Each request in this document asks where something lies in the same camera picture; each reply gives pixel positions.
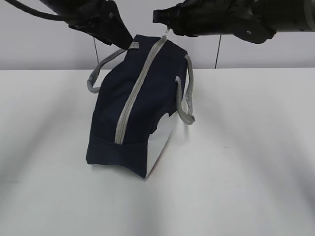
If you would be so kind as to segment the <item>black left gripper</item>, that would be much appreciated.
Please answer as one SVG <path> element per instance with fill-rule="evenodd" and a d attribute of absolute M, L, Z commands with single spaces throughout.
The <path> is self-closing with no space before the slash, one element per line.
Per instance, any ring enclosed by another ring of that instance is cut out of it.
<path fill-rule="evenodd" d="M 68 27 L 107 44 L 127 49 L 133 37 L 124 25 L 113 0 L 60 0 L 59 14 L 73 16 Z"/>

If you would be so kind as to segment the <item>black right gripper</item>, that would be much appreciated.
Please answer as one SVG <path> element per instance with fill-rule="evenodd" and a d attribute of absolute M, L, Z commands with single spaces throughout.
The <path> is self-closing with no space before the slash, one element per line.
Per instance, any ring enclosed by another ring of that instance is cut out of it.
<path fill-rule="evenodd" d="M 262 44 L 272 39 L 275 31 L 252 12 L 252 4 L 252 0 L 186 0 L 178 6 L 154 10 L 153 23 L 170 25 L 178 36 L 226 34 Z"/>

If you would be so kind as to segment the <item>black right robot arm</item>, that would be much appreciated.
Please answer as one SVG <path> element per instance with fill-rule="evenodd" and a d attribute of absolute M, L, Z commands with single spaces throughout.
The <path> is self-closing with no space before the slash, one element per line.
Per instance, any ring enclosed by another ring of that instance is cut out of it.
<path fill-rule="evenodd" d="M 186 0 L 153 11 L 153 23 L 161 23 L 176 35 L 198 37 L 233 35 L 262 44 L 277 32 L 313 32 L 313 0 Z"/>

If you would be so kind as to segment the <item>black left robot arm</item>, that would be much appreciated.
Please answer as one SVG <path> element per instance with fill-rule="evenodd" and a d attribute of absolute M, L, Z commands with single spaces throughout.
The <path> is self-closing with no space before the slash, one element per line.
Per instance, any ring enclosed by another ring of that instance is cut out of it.
<path fill-rule="evenodd" d="M 18 0 L 6 2 L 35 17 L 65 22 L 69 28 L 86 33 L 107 45 L 128 49 L 133 41 L 113 0 L 41 0 L 54 14 L 38 11 Z"/>

